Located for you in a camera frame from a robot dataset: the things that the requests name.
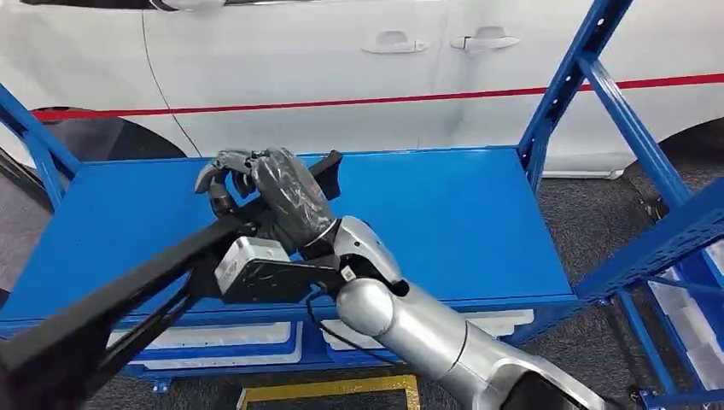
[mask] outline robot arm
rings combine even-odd
[[[377,271],[372,278],[342,269],[347,282],[336,296],[342,322],[438,382],[465,408],[533,408],[542,402],[546,408],[606,407],[549,361],[491,337],[405,281],[393,256],[361,221],[342,218],[335,251],[363,255]]]

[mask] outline robot forearm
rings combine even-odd
[[[379,280],[355,278],[336,298],[339,317],[438,382],[465,408],[519,408],[531,400],[545,408],[606,408],[547,360],[496,340],[414,284],[405,288],[396,295]]]

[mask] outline car door handle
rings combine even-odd
[[[363,51],[372,54],[419,53],[420,51],[425,51],[427,48],[428,44],[419,40],[395,44],[370,44],[361,47]]]
[[[374,42],[360,48],[372,54],[406,54],[425,51],[428,48],[428,43],[420,40],[409,40],[403,32],[390,30],[380,32]]]
[[[450,42],[453,48],[464,51],[504,49],[520,43],[520,38],[503,36],[498,38],[458,37]]]

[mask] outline yellow floor marking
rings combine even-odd
[[[297,399],[320,397],[322,395],[349,395],[352,393],[389,390],[405,391],[408,410],[418,410],[420,408],[420,396],[417,393],[417,379],[412,375],[253,387],[244,389],[242,396],[239,397],[236,408],[247,410],[248,404],[252,401]]]

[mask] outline blue metal shelf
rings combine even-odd
[[[692,196],[598,60],[631,2],[593,1],[517,147],[348,154],[340,170],[342,196],[333,201],[333,209],[368,221],[405,275],[458,311],[535,307],[534,322],[519,326],[507,338],[510,343],[524,343],[583,308],[618,296],[665,391],[652,395],[642,390],[644,404],[722,400],[724,389],[704,391],[701,383],[692,392],[676,389],[628,295],[635,285],[679,264],[684,281],[674,285],[697,294],[720,342],[724,337],[724,322],[719,321],[724,317],[722,304],[715,301],[724,279],[701,254],[701,249],[724,237],[724,179]],[[534,194],[550,136],[586,79],[671,211],[571,289]],[[0,120],[30,150],[55,208],[0,312],[0,333],[7,337],[117,278],[213,218],[206,197],[192,193],[203,159],[81,163],[2,86]],[[67,192],[59,171],[71,179]],[[120,327],[138,322],[170,291],[143,305]],[[315,302],[321,319],[335,317],[329,300]],[[670,323],[652,303],[685,368],[696,376]],[[178,325],[305,317],[301,305],[224,306],[204,300]],[[127,370],[165,379],[343,366],[329,357],[324,339],[312,326],[305,326],[302,348],[302,359],[294,365]]]

